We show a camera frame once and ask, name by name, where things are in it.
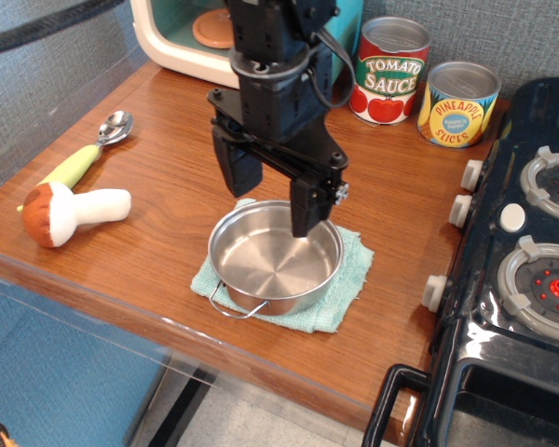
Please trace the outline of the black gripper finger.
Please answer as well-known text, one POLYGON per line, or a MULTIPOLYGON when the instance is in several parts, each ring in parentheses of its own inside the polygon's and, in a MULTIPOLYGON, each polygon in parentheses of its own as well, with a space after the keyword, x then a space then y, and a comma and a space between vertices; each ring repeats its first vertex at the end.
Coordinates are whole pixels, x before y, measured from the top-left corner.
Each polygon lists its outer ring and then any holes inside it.
POLYGON ((231 136, 218 126, 212 137, 227 189, 234 197, 246 195, 263 180, 263 163, 248 152, 248 140, 231 136))
POLYGON ((302 174, 291 181, 290 201, 293 236, 306 237, 312 228, 329 218, 334 191, 317 177, 302 174))

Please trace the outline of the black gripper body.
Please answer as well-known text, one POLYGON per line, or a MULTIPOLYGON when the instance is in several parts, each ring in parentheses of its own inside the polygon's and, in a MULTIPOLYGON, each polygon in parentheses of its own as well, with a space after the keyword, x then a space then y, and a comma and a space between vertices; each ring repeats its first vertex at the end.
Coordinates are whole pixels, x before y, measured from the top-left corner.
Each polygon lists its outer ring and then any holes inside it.
POLYGON ((334 204, 348 195, 341 178, 346 154, 325 128, 332 107, 332 51, 324 44, 303 47, 289 61, 255 61, 231 49, 239 89, 208 95, 216 110, 213 127, 248 140, 248 152, 295 180, 317 177, 334 191, 334 204))

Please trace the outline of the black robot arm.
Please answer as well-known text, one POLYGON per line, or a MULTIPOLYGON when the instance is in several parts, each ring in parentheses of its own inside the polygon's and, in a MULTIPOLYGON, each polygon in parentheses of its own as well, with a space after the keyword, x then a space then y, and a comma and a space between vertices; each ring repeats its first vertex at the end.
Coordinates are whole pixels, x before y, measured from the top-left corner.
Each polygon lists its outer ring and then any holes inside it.
POLYGON ((292 231, 305 237, 348 195, 348 156, 325 126, 333 102, 333 59, 352 66, 327 30, 334 1, 230 1, 234 46, 229 61, 238 90, 214 89, 212 138, 228 190, 244 196, 263 167, 288 177, 292 231))

